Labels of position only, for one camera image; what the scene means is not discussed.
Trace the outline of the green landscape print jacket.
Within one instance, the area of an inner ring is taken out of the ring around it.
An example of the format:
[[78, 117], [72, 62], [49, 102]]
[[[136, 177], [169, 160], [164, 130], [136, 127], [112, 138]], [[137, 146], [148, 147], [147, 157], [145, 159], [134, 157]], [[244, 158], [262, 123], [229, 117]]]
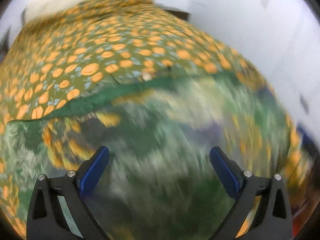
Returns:
[[37, 177], [75, 170], [100, 146], [111, 162], [86, 204], [111, 239], [207, 239], [233, 205], [214, 146], [256, 176], [279, 173], [292, 201], [313, 165], [278, 100], [233, 73], [98, 88], [1, 129], [1, 209], [19, 234]]

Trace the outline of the orange knitted blanket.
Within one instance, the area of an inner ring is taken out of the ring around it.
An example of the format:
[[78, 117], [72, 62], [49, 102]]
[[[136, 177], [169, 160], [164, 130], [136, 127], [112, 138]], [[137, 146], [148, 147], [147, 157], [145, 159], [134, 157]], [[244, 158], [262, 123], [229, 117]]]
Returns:
[[293, 219], [293, 236], [296, 237], [306, 221], [312, 214], [312, 208], [308, 204], [304, 204], [300, 208], [294, 211], [292, 215]]

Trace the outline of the green orange floral quilt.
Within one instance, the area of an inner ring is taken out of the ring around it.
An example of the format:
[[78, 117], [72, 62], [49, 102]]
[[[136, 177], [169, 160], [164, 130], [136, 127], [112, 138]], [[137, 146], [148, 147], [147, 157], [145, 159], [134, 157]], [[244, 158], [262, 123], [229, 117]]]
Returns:
[[225, 71], [267, 87], [235, 49], [151, 0], [85, 0], [21, 29], [1, 63], [1, 126], [39, 119], [99, 85]]

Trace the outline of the white wardrobe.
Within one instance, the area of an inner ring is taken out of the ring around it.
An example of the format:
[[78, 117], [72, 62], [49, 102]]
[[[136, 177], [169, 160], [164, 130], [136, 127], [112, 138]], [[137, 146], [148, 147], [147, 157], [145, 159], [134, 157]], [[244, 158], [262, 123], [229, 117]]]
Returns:
[[319, 23], [304, 0], [190, 0], [191, 22], [249, 59], [319, 137]]

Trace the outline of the dark wooden nightstand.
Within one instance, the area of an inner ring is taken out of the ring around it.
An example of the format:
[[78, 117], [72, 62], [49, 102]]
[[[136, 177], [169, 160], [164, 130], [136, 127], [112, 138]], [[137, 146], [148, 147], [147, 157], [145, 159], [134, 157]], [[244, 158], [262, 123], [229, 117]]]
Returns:
[[179, 18], [180, 20], [184, 20], [184, 21], [189, 21], [189, 13], [181, 10], [181, 9], [177, 9], [174, 7], [166, 7], [162, 4], [157, 4], [158, 7], [160, 7], [161, 9], [163, 9], [164, 11], [174, 15], [175, 17]]

